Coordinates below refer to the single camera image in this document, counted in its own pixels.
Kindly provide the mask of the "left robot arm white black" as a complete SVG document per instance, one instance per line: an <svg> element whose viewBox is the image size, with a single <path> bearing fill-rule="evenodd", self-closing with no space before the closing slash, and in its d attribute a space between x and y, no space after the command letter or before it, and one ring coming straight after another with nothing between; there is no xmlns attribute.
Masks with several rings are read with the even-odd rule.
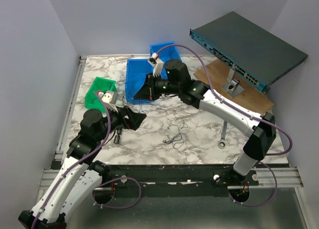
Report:
<svg viewBox="0 0 319 229"><path fill-rule="evenodd" d="M26 229L66 228L73 211L94 188L114 181L110 167L95 160L110 133L118 129L137 130L146 116L128 106L118 107L106 116L98 109L87 110L58 174L37 204L21 212L20 223Z"/></svg>

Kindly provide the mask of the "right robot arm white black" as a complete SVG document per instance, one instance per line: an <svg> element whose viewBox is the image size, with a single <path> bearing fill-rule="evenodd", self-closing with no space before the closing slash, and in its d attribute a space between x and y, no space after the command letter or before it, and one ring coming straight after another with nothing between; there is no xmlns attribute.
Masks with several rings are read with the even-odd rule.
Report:
<svg viewBox="0 0 319 229"><path fill-rule="evenodd" d="M177 95L183 103L214 114L240 130L248 141L234 163L229 179L233 184L241 185L256 163L264 159L276 138L274 116L271 113L260 116L222 98L204 82L191 79L187 66L178 59L167 61L163 67L167 78L148 73L134 99L155 101L164 94Z"/></svg>

